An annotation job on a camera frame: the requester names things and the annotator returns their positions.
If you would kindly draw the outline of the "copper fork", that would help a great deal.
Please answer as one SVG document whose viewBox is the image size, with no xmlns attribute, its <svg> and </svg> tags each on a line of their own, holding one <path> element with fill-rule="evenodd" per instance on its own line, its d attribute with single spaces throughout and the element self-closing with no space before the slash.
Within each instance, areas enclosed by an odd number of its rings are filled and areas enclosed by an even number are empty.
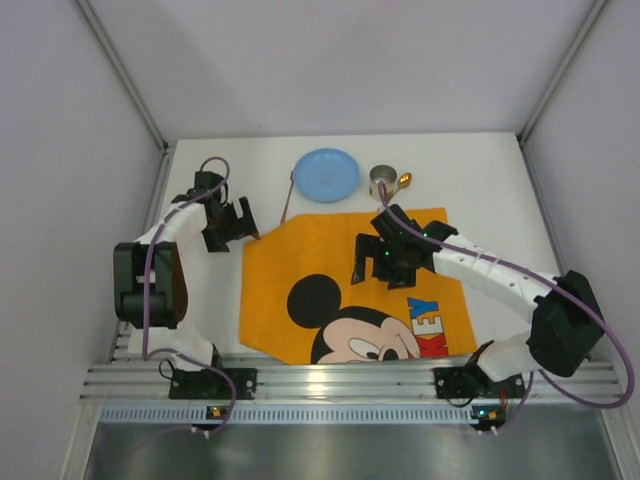
<svg viewBox="0 0 640 480">
<path fill-rule="evenodd" d="M 280 217 L 280 222 L 279 224 L 282 225 L 286 222 L 287 220 L 287 215 L 288 215 L 288 209 L 289 209 L 289 205 L 290 205 L 290 199 L 291 199 L 291 195 L 293 192 L 293 188 L 294 188 L 294 170 L 295 170 L 295 165 L 291 167 L 290 170 L 290 174 L 289 174 L 289 187 L 288 187 L 288 191 L 287 191 L 287 196 L 286 196 L 286 200 L 283 206 L 283 210 L 281 213 L 281 217 Z"/>
</svg>

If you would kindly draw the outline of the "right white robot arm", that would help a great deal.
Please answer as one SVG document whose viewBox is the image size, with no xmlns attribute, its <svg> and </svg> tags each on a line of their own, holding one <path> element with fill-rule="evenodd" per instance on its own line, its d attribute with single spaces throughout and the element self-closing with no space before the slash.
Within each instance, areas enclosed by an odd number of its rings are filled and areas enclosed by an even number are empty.
<svg viewBox="0 0 640 480">
<path fill-rule="evenodd" d="M 537 370 L 568 378 L 604 334 L 591 318 L 600 312 L 594 292 L 578 272 L 553 276 L 529 271 L 480 248 L 444 222 L 420 226 L 397 204 L 371 224 L 373 234 L 356 236 L 352 284 L 365 280 L 368 260 L 372 276 L 388 289 L 415 286 L 418 270 L 425 269 L 484 293 L 528 324 L 524 333 L 478 348 L 466 366 L 477 382 Z"/>
</svg>

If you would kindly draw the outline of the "aluminium mounting rail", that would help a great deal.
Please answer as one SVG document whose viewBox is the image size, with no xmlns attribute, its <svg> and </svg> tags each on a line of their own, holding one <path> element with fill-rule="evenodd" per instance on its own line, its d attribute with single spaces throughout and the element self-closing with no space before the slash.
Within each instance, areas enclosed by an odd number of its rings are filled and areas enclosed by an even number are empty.
<svg viewBox="0 0 640 480">
<path fill-rule="evenodd" d="M 111 360 L 92 365 L 80 398 L 89 401 L 160 400 L 169 394 L 169 381 L 158 370 L 158 359 L 143 361 L 128 352 L 130 329 L 120 327 Z M 285 365 L 263 354 L 229 354 L 226 368 L 257 370 L 255 400 L 346 402 L 376 399 L 435 402 L 437 368 L 461 366 L 464 357 L 403 360 L 374 365 Z"/>
</svg>

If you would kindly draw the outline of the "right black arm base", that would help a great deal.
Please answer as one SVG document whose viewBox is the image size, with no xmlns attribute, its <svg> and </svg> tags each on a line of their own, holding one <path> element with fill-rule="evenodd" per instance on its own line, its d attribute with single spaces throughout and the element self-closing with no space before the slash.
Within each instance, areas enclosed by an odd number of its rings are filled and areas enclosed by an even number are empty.
<svg viewBox="0 0 640 480">
<path fill-rule="evenodd" d="M 521 375 L 505 380 L 491 380 L 478 366 L 480 355 L 492 341 L 483 344 L 463 366 L 439 367 L 433 370 L 436 397 L 462 408 L 476 399 L 521 398 L 525 386 Z"/>
</svg>

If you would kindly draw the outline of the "small metal cup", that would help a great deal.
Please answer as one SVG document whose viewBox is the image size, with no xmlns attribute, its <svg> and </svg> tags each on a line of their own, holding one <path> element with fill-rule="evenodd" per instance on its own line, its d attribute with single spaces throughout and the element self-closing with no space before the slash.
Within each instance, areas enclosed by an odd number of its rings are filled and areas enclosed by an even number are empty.
<svg viewBox="0 0 640 480">
<path fill-rule="evenodd" d="M 369 195 L 376 201 L 380 201 L 378 184 L 382 183 L 386 188 L 387 198 L 390 199 L 397 191 L 397 171 L 386 164 L 374 166 L 369 172 Z"/>
</svg>

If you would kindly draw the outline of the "orange Mickey Mouse cloth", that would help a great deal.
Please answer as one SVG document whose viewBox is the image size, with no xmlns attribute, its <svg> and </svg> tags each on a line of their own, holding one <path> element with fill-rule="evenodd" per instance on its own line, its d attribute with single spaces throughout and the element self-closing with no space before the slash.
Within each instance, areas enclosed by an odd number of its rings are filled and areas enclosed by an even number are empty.
<svg viewBox="0 0 640 480">
<path fill-rule="evenodd" d="M 412 288 L 351 282 L 370 213 L 298 215 L 245 244 L 239 341 L 286 364 L 470 354 L 477 344 L 460 282 L 419 270 Z"/>
</svg>

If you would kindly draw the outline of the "blue plastic plate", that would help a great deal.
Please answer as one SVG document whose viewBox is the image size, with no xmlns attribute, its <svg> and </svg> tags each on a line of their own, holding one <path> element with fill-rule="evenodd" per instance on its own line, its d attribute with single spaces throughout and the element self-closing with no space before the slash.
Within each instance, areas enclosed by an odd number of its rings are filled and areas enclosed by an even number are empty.
<svg viewBox="0 0 640 480">
<path fill-rule="evenodd" d="M 304 154 L 293 169 L 294 186 L 308 200 L 334 203 L 352 195 L 360 184 L 360 168 L 349 153 L 320 148 Z"/>
</svg>

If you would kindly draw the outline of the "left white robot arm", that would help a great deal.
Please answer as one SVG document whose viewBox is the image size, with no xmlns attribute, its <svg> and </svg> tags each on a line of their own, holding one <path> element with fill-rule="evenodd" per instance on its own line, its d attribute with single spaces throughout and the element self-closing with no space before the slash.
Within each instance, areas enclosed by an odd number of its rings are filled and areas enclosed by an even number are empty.
<svg viewBox="0 0 640 480">
<path fill-rule="evenodd" d="M 174 197 L 150 230 L 114 248 L 115 314 L 140 334 L 145 360 L 168 354 L 194 369 L 221 367 L 215 345 L 186 324 L 189 293 L 181 254 L 193 244 L 209 253 L 228 253 L 230 242 L 259 237 L 248 199 L 239 199 L 237 212 L 227 180 L 196 171 L 193 186 Z"/>
</svg>

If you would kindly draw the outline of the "copper spoon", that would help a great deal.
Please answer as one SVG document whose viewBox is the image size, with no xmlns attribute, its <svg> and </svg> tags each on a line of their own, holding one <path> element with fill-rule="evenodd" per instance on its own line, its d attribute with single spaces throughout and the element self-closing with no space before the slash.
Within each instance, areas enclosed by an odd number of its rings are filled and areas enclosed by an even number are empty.
<svg viewBox="0 0 640 480">
<path fill-rule="evenodd" d="M 405 172 L 403 173 L 397 180 L 395 186 L 393 187 L 392 191 L 388 194 L 387 199 L 388 202 L 391 202 L 391 200 L 402 190 L 407 189 L 413 180 L 413 175 L 411 172 Z"/>
</svg>

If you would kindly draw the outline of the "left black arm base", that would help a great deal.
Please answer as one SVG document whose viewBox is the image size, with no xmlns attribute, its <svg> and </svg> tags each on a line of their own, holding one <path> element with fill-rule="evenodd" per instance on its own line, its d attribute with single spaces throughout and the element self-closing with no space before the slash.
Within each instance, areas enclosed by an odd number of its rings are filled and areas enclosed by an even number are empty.
<svg viewBox="0 0 640 480">
<path fill-rule="evenodd" d="M 169 381 L 169 398 L 172 400 L 230 400 L 229 382 L 210 370 L 184 371 L 177 369 L 170 360 L 158 365 L 160 376 Z M 236 388 L 237 400 L 251 400 L 257 387 L 257 370 L 254 368 L 228 368 L 224 373 Z"/>
</svg>

